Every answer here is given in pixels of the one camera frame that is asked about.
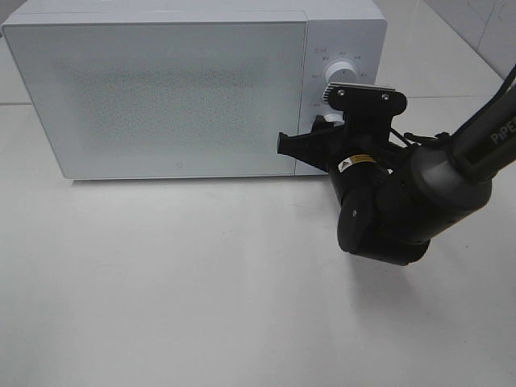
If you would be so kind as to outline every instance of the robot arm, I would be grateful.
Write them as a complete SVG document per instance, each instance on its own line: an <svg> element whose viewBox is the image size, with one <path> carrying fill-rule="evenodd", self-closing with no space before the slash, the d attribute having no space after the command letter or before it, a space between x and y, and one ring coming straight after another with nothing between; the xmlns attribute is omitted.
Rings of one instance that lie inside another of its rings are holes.
<svg viewBox="0 0 516 387"><path fill-rule="evenodd" d="M280 133L278 153L329 173L345 252L405 265L419 260L435 235L487 204L491 179L516 160L516 88L506 93L515 76L516 68L454 135L398 135L406 147L389 141L397 134L393 117L406 108L403 94L332 83L323 99L343 112L345 124L318 117L310 134Z"/></svg>

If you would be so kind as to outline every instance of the white table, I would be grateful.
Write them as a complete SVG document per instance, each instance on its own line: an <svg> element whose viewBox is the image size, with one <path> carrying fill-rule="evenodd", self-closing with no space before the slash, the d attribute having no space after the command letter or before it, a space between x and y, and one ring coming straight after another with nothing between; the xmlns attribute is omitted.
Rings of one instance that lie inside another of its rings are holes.
<svg viewBox="0 0 516 387"><path fill-rule="evenodd" d="M395 127L453 131L500 79L379 3ZM516 385L516 168L400 268L339 250L325 177L66 181L2 40L0 74L2 387Z"/></svg>

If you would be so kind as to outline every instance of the microwave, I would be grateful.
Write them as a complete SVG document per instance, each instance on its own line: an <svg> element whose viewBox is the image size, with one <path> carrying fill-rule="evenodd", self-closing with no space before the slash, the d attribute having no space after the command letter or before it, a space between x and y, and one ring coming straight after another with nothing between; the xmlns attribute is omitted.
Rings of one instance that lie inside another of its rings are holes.
<svg viewBox="0 0 516 387"><path fill-rule="evenodd" d="M2 25L70 179L321 173L277 136L342 120L331 82L373 84L371 0L28 0Z"/></svg>

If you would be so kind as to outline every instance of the warning label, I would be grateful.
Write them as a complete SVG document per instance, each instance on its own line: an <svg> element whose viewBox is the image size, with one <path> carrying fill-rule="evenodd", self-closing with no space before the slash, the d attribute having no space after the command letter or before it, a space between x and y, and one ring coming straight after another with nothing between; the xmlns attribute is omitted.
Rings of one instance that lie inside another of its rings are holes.
<svg viewBox="0 0 516 387"><path fill-rule="evenodd" d="M370 155L354 155L342 160L337 168L342 173L352 165L359 163L376 163L376 161Z"/></svg>

